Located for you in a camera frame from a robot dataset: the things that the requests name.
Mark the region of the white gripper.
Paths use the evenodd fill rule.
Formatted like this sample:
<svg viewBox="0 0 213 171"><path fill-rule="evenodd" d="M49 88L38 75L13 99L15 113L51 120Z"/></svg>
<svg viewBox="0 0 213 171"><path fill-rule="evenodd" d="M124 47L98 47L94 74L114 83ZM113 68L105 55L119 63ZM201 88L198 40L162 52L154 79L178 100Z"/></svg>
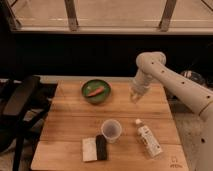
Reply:
<svg viewBox="0 0 213 171"><path fill-rule="evenodd" d="M146 94L148 90L148 86L133 81L130 87L130 100L133 103L137 103Z"/></svg>

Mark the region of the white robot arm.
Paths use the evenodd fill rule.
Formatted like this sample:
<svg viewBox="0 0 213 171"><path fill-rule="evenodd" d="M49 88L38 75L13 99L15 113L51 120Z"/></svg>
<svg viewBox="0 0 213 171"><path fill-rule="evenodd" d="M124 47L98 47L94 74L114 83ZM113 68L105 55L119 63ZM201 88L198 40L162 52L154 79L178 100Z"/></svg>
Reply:
<svg viewBox="0 0 213 171"><path fill-rule="evenodd" d="M213 171L213 91L168 69L165 63L162 52L139 54L130 98L137 102L149 90L152 79L156 79L180 99L204 121L195 171Z"/></svg>

